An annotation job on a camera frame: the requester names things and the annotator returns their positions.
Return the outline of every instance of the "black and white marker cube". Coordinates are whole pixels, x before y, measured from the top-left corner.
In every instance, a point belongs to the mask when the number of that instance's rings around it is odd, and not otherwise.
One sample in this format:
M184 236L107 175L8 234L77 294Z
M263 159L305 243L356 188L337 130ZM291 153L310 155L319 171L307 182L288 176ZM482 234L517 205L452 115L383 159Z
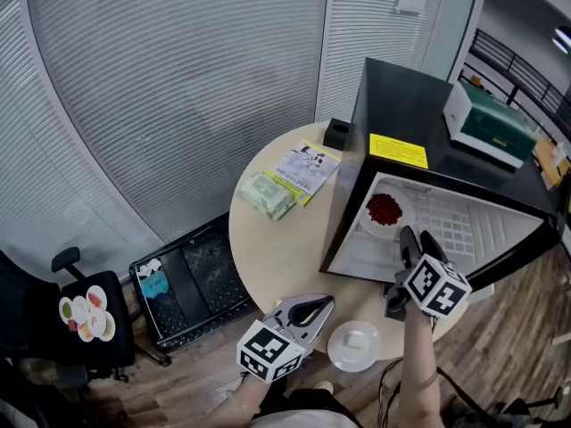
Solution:
M472 292L461 273L427 254L411 271L404 286L423 311L438 318L448 318Z
M256 320L238 342L236 360L246 371L272 383L297 369L304 353L304 347Z

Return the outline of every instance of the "chair armrest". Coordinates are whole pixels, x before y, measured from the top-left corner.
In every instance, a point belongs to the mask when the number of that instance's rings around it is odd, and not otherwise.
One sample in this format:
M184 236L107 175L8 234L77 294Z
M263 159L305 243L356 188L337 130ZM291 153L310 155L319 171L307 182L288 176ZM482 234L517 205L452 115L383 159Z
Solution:
M79 248L70 247L65 251L61 251L52 259L52 272L58 271L67 267L73 266L74 263L79 261Z

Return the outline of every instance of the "blue object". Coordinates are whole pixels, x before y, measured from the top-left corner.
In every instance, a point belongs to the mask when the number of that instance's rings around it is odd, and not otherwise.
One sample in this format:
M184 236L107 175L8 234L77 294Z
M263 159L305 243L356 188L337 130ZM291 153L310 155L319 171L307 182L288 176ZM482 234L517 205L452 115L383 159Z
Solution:
M141 281L141 288L145 298L156 298L157 295L169 291L169 279L163 271L155 271Z

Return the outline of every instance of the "human arm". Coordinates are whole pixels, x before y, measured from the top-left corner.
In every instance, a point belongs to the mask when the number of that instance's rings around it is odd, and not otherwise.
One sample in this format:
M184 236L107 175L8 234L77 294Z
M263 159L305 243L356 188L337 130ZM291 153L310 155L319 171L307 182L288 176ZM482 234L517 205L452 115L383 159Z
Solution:
M265 383L249 374L230 398L226 398L206 418L207 428L242 428L258 411L269 390Z
M400 428L442 428L430 318L409 301L404 326Z

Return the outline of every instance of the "white vertical blinds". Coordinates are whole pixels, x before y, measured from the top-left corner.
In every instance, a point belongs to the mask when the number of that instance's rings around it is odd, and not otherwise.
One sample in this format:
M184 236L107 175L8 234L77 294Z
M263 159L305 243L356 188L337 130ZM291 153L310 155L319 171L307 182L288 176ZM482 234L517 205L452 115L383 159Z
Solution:
M158 238L130 219L58 120L32 61L18 0L0 0L0 34L0 249L50 281L71 280L53 275L50 263L73 245L87 274L126 274Z
M396 12L398 0L327 0L315 120L351 120L366 57L419 70L440 0L423 14Z
M325 0L29 8L79 133L165 241L226 212L252 156L313 121Z

